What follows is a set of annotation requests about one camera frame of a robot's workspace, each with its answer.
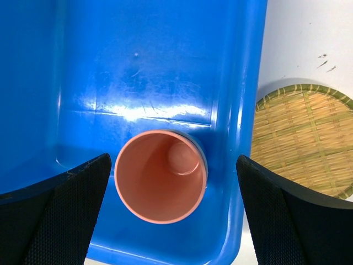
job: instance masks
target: white background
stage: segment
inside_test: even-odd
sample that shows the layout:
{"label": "white background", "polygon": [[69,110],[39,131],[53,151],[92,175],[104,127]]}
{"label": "white background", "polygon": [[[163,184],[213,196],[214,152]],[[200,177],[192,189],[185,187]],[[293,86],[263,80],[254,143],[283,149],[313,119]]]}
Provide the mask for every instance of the white background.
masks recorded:
{"label": "white background", "polygon": [[[268,0],[258,99],[295,83],[324,84],[353,98],[353,1]],[[233,264],[256,265],[244,220]]]}

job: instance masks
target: blue container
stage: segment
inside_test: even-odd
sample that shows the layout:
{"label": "blue container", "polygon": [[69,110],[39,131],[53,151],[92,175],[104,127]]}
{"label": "blue container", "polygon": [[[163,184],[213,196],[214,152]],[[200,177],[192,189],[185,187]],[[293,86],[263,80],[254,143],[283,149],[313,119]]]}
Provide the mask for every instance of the blue container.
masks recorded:
{"label": "blue container", "polygon": [[266,0],[13,0],[0,8],[0,194],[152,129],[199,139],[206,194],[155,225],[106,190],[88,257],[229,264],[242,232],[235,163],[250,153]]}

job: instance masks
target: black mark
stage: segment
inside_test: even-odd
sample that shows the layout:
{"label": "black mark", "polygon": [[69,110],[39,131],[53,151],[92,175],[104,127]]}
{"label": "black mark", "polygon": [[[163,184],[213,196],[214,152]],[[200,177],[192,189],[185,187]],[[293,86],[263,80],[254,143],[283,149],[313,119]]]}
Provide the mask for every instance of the black mark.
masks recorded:
{"label": "black mark", "polygon": [[327,62],[328,62],[328,60],[324,61],[321,65],[319,65],[319,66],[316,67],[316,68],[320,68],[321,66],[325,65]]}
{"label": "black mark", "polygon": [[336,66],[334,66],[334,67],[332,67],[329,71],[327,71],[326,73],[328,73],[328,72],[331,72],[331,71],[333,71],[333,70],[335,70],[336,69]]}
{"label": "black mark", "polygon": [[165,110],[163,110],[163,109],[159,109],[159,108],[156,108],[156,107],[154,107],[154,108],[160,110],[161,112],[167,113],[167,112],[166,112]]}
{"label": "black mark", "polygon": [[152,104],[152,101],[149,101],[149,103],[151,104],[151,107],[152,107],[153,111],[154,111],[155,113],[157,113],[156,110],[154,109],[154,106],[153,106],[153,104]]}

